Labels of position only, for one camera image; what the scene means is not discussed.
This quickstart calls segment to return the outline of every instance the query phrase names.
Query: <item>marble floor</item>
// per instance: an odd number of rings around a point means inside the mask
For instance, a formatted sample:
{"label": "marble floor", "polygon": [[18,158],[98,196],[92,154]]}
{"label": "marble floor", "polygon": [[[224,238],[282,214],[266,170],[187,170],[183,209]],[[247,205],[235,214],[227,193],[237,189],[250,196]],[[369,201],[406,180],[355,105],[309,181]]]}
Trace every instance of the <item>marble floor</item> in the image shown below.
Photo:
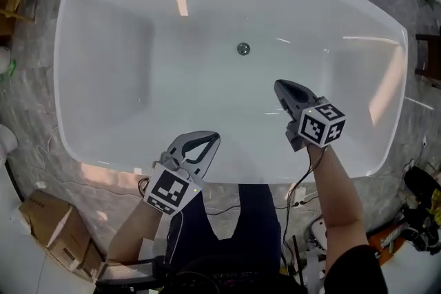
{"label": "marble floor", "polygon": [[[439,9],[424,0],[370,0],[408,30],[409,71],[402,115],[391,151],[382,169],[374,176],[356,178],[354,183],[365,207],[366,226],[372,229],[390,219],[400,198],[403,164],[420,154],[423,137],[427,148],[422,160],[438,163],[441,151],[441,91],[413,75],[418,61],[415,33],[437,33]],[[14,76],[0,85],[0,123],[12,129],[19,149],[9,158],[14,177],[25,195],[44,182],[47,192],[75,204],[83,214],[95,240],[106,250],[113,234],[139,201],[138,176],[91,167],[73,160],[61,144],[54,104],[53,49],[60,0],[38,0],[35,23],[17,23],[12,58],[17,61]],[[285,204],[288,185],[273,185],[276,206]],[[306,184],[307,194],[315,185]],[[207,185],[207,210],[215,213],[238,204],[236,185]],[[239,212],[231,210],[210,216],[220,238],[234,230]],[[278,211],[285,226],[285,212]],[[320,215],[317,199],[291,213],[288,234],[302,235],[305,227]],[[159,238],[167,233],[164,218]]]}

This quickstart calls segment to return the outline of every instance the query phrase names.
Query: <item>tiled floor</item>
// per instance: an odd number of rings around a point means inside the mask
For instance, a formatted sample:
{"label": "tiled floor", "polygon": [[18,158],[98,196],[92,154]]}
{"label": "tiled floor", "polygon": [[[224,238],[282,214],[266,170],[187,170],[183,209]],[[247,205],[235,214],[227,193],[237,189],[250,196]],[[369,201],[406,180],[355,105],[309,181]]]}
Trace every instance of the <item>tiled floor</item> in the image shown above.
{"label": "tiled floor", "polygon": [[[436,33],[435,19],[441,12],[432,10],[424,0],[370,0],[396,18],[409,33],[409,70],[406,98],[395,140],[377,178],[358,178],[355,185],[365,206],[367,227],[389,219],[399,205],[396,197],[400,170],[410,158],[418,157],[423,136],[428,147],[423,160],[437,162],[441,151],[441,91],[416,78],[417,43],[415,33]],[[47,191],[73,202],[83,213],[99,244],[106,249],[114,232],[138,202],[138,177],[73,160],[61,144],[54,106],[53,49],[60,0],[39,0],[35,24],[18,23],[12,57],[17,69],[9,81],[0,86],[0,122],[11,128],[19,139],[19,149],[12,153],[11,168],[25,194],[44,181]],[[272,186],[276,205],[285,204],[287,185]],[[308,184],[308,193],[314,184]],[[207,185],[207,207],[226,209],[238,204],[237,186]],[[285,226],[285,213],[278,211]],[[314,215],[320,214],[317,200],[293,210],[289,233],[301,235]],[[220,237],[232,234],[238,211],[211,216]],[[165,237],[167,219],[159,236]]]}

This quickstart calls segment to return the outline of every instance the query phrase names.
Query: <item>bathtub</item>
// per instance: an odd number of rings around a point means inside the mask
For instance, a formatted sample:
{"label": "bathtub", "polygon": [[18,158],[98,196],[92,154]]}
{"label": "bathtub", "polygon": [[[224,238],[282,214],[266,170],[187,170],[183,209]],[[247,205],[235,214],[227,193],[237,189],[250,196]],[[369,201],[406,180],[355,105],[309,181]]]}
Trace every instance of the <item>bathtub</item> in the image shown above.
{"label": "bathtub", "polygon": [[347,115],[333,147],[349,176],[369,176],[391,146],[406,73],[407,31],[367,0],[61,0],[57,22],[65,148],[136,174],[178,135],[212,130],[206,182],[296,182],[309,159],[285,137],[282,78]]}

